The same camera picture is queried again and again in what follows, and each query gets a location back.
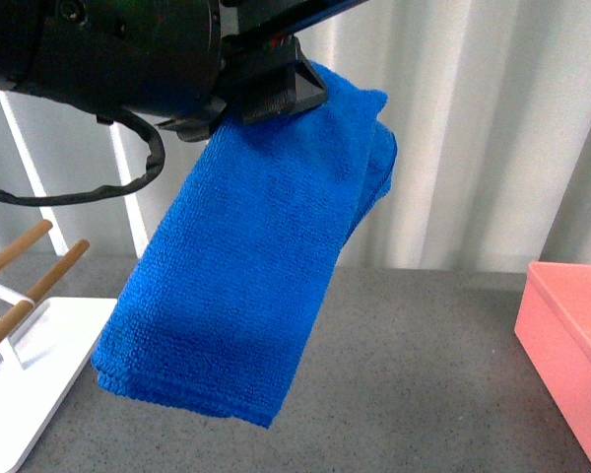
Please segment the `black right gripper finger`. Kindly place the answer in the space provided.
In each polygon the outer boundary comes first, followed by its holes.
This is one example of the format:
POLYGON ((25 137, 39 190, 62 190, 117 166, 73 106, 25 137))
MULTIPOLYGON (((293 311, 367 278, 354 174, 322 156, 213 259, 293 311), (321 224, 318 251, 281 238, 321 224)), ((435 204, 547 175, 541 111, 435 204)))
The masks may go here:
POLYGON ((254 44, 226 62, 217 96, 245 125, 297 115, 327 101, 327 86, 294 36, 254 44))

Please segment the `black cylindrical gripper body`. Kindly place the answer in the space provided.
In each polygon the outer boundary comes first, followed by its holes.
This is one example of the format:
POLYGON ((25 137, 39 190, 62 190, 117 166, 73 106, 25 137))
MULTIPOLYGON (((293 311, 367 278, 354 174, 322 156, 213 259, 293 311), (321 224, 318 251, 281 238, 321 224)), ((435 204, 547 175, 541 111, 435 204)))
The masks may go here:
POLYGON ((212 131, 226 62, 294 36, 348 1, 0 1, 0 90, 110 119, 118 109, 170 131, 212 131))

